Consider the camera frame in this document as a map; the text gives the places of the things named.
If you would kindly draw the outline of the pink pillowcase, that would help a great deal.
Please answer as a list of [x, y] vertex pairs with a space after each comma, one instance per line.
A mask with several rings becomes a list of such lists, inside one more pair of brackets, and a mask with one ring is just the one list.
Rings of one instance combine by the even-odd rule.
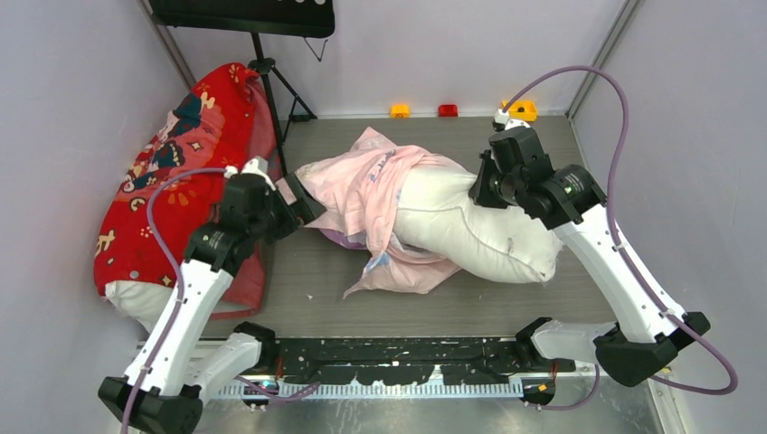
[[459, 271], [446, 257], [410, 247], [394, 233], [405, 181], [416, 167], [465, 171], [420, 146], [397, 146], [371, 127], [343, 154], [295, 171], [299, 183], [326, 209], [308, 227], [344, 247], [361, 246], [371, 255], [347, 296], [377, 289], [427, 294]]

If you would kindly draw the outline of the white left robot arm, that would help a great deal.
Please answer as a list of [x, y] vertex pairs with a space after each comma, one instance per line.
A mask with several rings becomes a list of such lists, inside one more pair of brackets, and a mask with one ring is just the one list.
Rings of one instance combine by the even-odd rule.
[[146, 343], [126, 371], [107, 377], [99, 398], [123, 433], [192, 433], [204, 405], [248, 370], [269, 373], [277, 364], [274, 331], [243, 322], [197, 363], [190, 358], [209, 317], [260, 242], [288, 237], [325, 212], [294, 174], [284, 186], [267, 175], [229, 175], [215, 216], [189, 238], [181, 261], [172, 260], [175, 287]]

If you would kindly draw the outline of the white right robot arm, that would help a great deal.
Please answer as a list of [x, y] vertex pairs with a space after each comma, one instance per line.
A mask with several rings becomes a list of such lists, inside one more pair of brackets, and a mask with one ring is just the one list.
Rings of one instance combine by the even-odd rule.
[[659, 373], [694, 343], [692, 332], [711, 328], [702, 312], [686, 311], [649, 279], [645, 290], [621, 256], [608, 226], [607, 199], [580, 165], [555, 170], [536, 132], [526, 125], [497, 127], [480, 155], [469, 190], [475, 204], [502, 209], [512, 204], [575, 255], [607, 300], [612, 323], [573, 324], [539, 317], [516, 334], [516, 359], [539, 371], [552, 359], [598, 364], [614, 381], [633, 387]]

